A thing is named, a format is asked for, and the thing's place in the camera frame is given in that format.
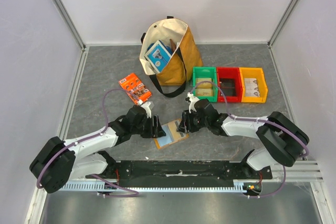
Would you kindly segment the mustard leather card holder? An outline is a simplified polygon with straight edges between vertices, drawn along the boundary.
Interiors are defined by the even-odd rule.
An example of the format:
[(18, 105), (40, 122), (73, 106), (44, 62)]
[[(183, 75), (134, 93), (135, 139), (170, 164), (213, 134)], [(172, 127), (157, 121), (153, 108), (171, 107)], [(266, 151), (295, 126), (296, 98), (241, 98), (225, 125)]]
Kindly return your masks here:
[(171, 133), (170, 133), (170, 130), (169, 130), (169, 127), (168, 127), (168, 125), (167, 124), (164, 124), (163, 126), (162, 126), (162, 128), (163, 128), (163, 130), (166, 132), (166, 136), (164, 136), (164, 137), (160, 137), (160, 138), (154, 138), (154, 142), (155, 142), (155, 146), (156, 146), (156, 148), (157, 149), (163, 149), (163, 148), (165, 148), (165, 147), (168, 147), (168, 146), (170, 146), (170, 145), (172, 145), (172, 144), (174, 144), (174, 143), (177, 143), (177, 142), (173, 142), (173, 140), (172, 140), (172, 136), (171, 136)]

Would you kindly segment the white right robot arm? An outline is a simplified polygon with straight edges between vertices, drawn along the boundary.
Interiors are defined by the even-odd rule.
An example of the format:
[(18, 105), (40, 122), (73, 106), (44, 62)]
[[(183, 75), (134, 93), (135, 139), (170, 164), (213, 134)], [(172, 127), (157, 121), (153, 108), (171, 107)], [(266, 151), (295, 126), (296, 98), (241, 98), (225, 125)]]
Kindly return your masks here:
[(307, 134), (277, 111), (270, 116), (243, 118), (219, 113), (207, 99), (196, 100), (182, 112), (178, 131), (194, 133), (201, 128), (207, 128), (214, 135), (244, 136), (262, 142), (263, 147), (250, 151), (240, 166), (241, 174), (248, 179), (276, 163), (291, 167), (298, 158), (308, 153)]

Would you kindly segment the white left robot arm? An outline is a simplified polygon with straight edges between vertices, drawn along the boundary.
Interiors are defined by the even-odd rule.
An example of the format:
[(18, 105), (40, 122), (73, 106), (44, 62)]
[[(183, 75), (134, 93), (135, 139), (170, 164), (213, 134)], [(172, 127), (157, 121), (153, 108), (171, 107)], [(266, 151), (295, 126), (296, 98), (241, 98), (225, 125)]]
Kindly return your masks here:
[(127, 114), (80, 138), (50, 138), (29, 166), (37, 179), (37, 188), (51, 194), (71, 179), (99, 174), (112, 177), (116, 171), (115, 161), (105, 152), (106, 148), (120, 145), (133, 135), (142, 138), (166, 135), (159, 117), (152, 114), (151, 105), (150, 102), (134, 105)]

